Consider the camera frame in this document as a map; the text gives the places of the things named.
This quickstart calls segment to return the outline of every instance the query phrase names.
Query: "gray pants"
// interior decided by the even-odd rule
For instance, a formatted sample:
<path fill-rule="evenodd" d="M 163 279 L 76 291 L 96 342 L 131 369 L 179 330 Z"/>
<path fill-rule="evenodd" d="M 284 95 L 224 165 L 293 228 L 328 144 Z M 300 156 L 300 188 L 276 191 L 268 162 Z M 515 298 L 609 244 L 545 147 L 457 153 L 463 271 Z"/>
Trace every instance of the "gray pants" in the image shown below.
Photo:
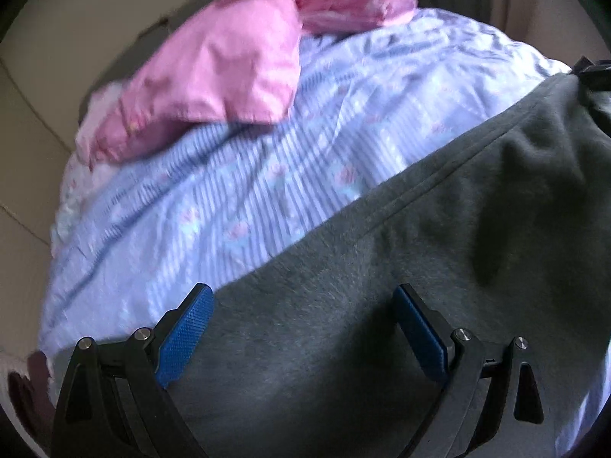
<path fill-rule="evenodd" d="M 401 282 L 526 337 L 556 433 L 575 419 L 611 336 L 606 105 L 555 76 L 219 290 L 170 387 L 210 457 L 398 456 L 439 391 L 389 312 Z"/>

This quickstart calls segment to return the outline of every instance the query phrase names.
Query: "bed sheet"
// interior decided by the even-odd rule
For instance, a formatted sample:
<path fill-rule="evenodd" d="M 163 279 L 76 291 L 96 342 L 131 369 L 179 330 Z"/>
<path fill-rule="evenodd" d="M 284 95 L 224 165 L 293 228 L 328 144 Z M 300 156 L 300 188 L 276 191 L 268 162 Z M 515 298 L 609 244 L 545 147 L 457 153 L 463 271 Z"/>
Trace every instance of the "bed sheet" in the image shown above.
<path fill-rule="evenodd" d="M 304 38 L 300 59 L 285 121 L 199 126 L 124 166 L 99 194 L 51 266 L 39 333 L 49 359 L 85 335 L 125 338 L 155 325 L 194 283 L 217 290 L 242 277 L 568 71 L 437 9 L 405 26 Z M 589 427 L 588 411 L 562 431 L 559 451 Z"/>

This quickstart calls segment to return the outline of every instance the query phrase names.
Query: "blue gripper pad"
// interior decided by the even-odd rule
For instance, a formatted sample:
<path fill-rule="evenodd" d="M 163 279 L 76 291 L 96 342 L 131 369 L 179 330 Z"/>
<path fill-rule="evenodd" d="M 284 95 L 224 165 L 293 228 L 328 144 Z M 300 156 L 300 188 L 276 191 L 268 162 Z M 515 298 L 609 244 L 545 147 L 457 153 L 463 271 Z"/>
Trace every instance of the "blue gripper pad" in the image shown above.
<path fill-rule="evenodd" d="M 423 372 L 432 381 L 445 384 L 448 379 L 448 354 L 435 330 L 401 286 L 395 289 L 392 304 L 399 326 Z"/>
<path fill-rule="evenodd" d="M 164 389 L 176 381 L 186 367 L 199 339 L 208 327 L 215 307 L 212 289 L 204 286 L 187 310 L 181 315 L 159 350 L 155 378 Z"/>

